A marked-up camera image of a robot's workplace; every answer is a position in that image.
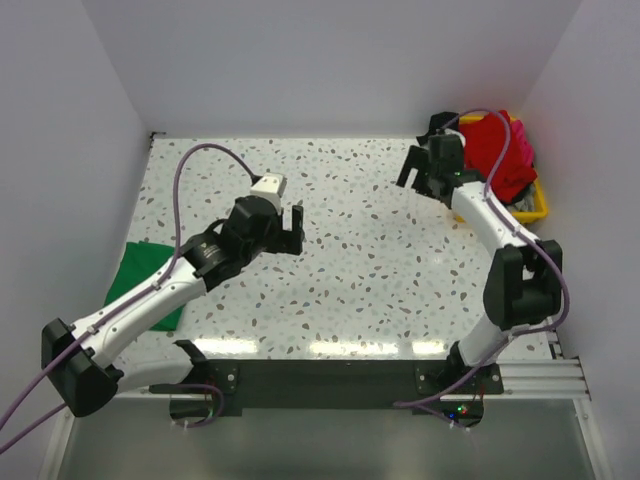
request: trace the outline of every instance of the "yellow basket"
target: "yellow basket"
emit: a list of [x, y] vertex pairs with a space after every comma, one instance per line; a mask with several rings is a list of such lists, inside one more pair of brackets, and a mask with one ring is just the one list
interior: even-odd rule
[[[465, 115], [460, 118], [460, 123], [473, 123], [478, 120], [482, 120], [481, 115]], [[517, 120], [515, 117], [510, 117], [511, 121]], [[549, 214], [549, 207], [547, 207], [547, 200], [544, 197], [544, 192], [542, 191], [542, 186], [540, 185], [540, 179], [536, 178], [533, 181], [533, 186], [536, 189], [535, 194], [533, 195], [533, 205], [535, 210], [533, 212], [513, 212], [513, 218], [518, 220], [522, 225], [526, 225], [528, 223], [533, 223], [541, 218], [546, 217]], [[464, 218], [456, 215], [456, 220], [459, 222], [464, 222]]]

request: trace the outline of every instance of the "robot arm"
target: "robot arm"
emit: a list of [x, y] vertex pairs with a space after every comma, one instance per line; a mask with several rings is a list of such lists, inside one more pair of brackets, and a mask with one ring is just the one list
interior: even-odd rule
[[[157, 279], [169, 267], [171, 260], [101, 310], [71, 325], [56, 319], [45, 326], [42, 332], [43, 368], [83, 333], [91, 332], [81, 346], [49, 374], [49, 379], [74, 415], [89, 415], [101, 408], [119, 390], [121, 379], [125, 389], [143, 386], [137, 385], [138, 379], [127, 378], [125, 372], [113, 366], [113, 362], [127, 345], [158, 319], [235, 277], [262, 252], [301, 253], [304, 237], [302, 207], [294, 206], [292, 209], [292, 230], [283, 229], [281, 198], [285, 185], [286, 179], [282, 175], [262, 177], [253, 185], [249, 196], [236, 199], [228, 219], [214, 222], [180, 247], [171, 275], [161, 284]], [[216, 231], [218, 227], [221, 227], [219, 233]], [[149, 287], [154, 289], [152, 293], [131, 303]], [[100, 318], [109, 314], [113, 315], [109, 322], [94, 329]], [[155, 373], [161, 374], [159, 377], [156, 375], [157, 382], [182, 380], [173, 379], [180, 372], [171, 369], [159, 371], [156, 368]], [[148, 379], [148, 372], [142, 377]]]
[[478, 171], [464, 169], [463, 147], [456, 135], [431, 136], [426, 149], [411, 147], [398, 185], [405, 186], [412, 169], [418, 173], [411, 188], [462, 216], [493, 257], [483, 295], [485, 313], [449, 352], [446, 376], [451, 380], [482, 363], [501, 345], [491, 357], [492, 363], [515, 331], [528, 330], [560, 310], [557, 277], [534, 249], [512, 232], [538, 244], [560, 268], [562, 249], [555, 241], [541, 241], [523, 228], [493, 192], [485, 197], [485, 180]]

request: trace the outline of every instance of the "speckled tabletop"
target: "speckled tabletop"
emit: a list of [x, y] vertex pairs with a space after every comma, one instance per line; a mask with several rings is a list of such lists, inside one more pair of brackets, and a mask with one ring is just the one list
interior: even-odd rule
[[[171, 244], [171, 182], [182, 153], [210, 139], [156, 139], [129, 241]], [[256, 173], [288, 178], [287, 211], [305, 207], [300, 257], [263, 254], [243, 274], [190, 302], [178, 330], [146, 332], [122, 364], [210, 357], [444, 358], [482, 314], [490, 259], [466, 224], [436, 201], [393, 185], [412, 139], [217, 139]], [[181, 178], [184, 238], [248, 194], [241, 168], [200, 151]], [[544, 334], [517, 339], [501, 359], [549, 359]]]

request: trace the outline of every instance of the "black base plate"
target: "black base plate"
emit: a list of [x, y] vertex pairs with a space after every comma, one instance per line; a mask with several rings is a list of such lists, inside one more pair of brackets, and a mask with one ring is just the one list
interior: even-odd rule
[[[213, 382], [220, 388], [225, 416], [242, 415], [245, 408], [391, 409], [398, 400], [418, 400], [449, 386], [437, 380], [444, 360], [207, 360], [206, 367], [198, 366], [199, 376], [206, 372], [206, 377], [190, 375], [188, 383]], [[185, 393], [171, 385], [155, 385], [150, 391]], [[484, 367], [454, 393], [480, 391], [504, 392], [498, 365]], [[430, 408], [448, 415], [457, 410], [454, 403], [459, 402], [435, 402]], [[206, 416], [209, 408], [204, 396], [171, 401], [174, 418]]]

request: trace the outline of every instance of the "white wall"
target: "white wall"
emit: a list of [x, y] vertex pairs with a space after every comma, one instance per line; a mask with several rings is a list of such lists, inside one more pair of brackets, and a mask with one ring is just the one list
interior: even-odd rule
[[[0, 2], [0, 65], [4, 412], [39, 369], [42, 326], [104, 300], [147, 141], [79, 0]], [[59, 403], [51, 386], [39, 387], [0, 443]], [[37, 476], [51, 426], [0, 457], [0, 478]]]
[[517, 110], [580, 0], [83, 0], [133, 105], [172, 135], [424, 133]]
[[640, 451], [638, 25], [637, 0], [584, 0], [522, 111], [573, 294], [563, 344], [620, 479], [638, 478]]

